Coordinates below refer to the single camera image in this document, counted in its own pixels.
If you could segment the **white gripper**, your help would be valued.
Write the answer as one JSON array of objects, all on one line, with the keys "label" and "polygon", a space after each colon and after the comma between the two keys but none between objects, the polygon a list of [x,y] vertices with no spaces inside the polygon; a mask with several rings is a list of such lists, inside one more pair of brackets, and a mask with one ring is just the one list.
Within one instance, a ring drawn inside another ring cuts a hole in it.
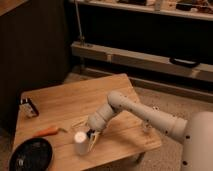
[{"label": "white gripper", "polygon": [[88,117],[88,121],[79,120],[71,125],[72,129],[77,129],[78,127],[85,126],[88,124],[89,128],[95,130],[91,138],[89,138],[88,150],[91,151],[97,142],[100,132],[102,132],[108,122],[114,117],[114,111],[109,107],[101,107],[94,114]]}]

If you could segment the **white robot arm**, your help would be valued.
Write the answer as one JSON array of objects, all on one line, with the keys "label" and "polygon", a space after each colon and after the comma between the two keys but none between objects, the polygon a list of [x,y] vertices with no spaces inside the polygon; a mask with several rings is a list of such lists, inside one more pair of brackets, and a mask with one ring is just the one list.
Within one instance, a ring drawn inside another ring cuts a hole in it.
[{"label": "white robot arm", "polygon": [[189,120],[136,103],[119,91],[111,91],[107,102],[88,117],[87,131],[74,134],[78,154],[87,154],[108,123],[128,111],[183,145],[181,171],[213,171],[213,112],[194,114]]}]

